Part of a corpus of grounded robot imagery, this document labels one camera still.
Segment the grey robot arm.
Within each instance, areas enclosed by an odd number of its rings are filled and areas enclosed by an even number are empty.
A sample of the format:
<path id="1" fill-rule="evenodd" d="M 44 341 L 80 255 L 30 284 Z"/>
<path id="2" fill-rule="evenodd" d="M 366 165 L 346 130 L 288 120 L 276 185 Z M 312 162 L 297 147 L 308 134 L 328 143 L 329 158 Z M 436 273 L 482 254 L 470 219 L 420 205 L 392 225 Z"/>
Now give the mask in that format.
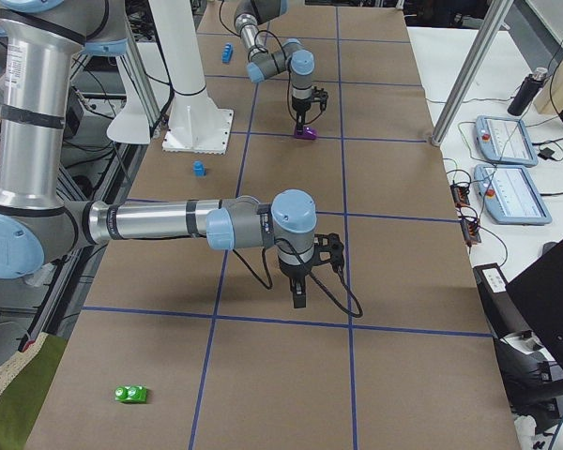
<path id="1" fill-rule="evenodd" d="M 262 83 L 277 75 L 288 74 L 286 102 L 295 122 L 294 137 L 313 141 L 317 131 L 310 126 L 307 112 L 312 105 L 323 113 L 327 108 L 328 93 L 313 85 L 315 58 L 303 44 L 290 38 L 275 52 L 265 44 L 260 25 L 279 18 L 287 12 L 287 1 L 241 1 L 234 16 L 234 28 L 248 56 L 247 73 L 253 83 Z"/>
<path id="2" fill-rule="evenodd" d="M 313 268 L 344 273 L 343 246 L 335 233 L 316 232 L 312 197 L 287 189 L 272 202 L 249 195 L 233 199 L 108 204 L 99 183 L 81 199 L 58 181 L 74 168 L 114 157 L 122 143 L 150 143 L 166 123 L 167 151 L 222 154 L 233 112 L 207 93 L 195 23 L 185 1 L 148 5 L 165 76 L 166 98 L 153 97 L 145 65 L 133 50 L 122 1 L 2 1 L 6 46 L 0 105 L 0 278 L 34 275 L 70 253 L 112 241 L 203 238 L 216 250 L 275 248 L 293 304 L 304 308 Z M 67 142 L 71 70 L 82 56 L 118 57 L 144 103 L 141 121 L 124 136 L 95 146 Z"/>

